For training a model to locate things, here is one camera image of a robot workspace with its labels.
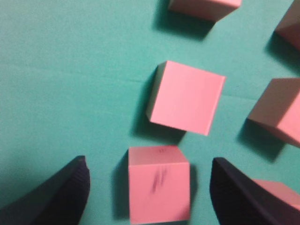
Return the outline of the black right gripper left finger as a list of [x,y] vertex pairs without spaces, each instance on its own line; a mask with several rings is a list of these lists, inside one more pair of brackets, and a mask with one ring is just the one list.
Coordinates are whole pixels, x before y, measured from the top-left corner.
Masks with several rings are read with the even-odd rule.
[[37,188],[0,210],[2,225],[77,225],[90,194],[90,170],[77,156]]

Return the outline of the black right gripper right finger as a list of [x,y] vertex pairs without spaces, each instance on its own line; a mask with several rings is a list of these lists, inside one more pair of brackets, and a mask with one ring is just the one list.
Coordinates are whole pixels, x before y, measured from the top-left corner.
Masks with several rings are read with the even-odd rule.
[[300,211],[223,157],[212,161],[210,197],[221,225],[298,225]]

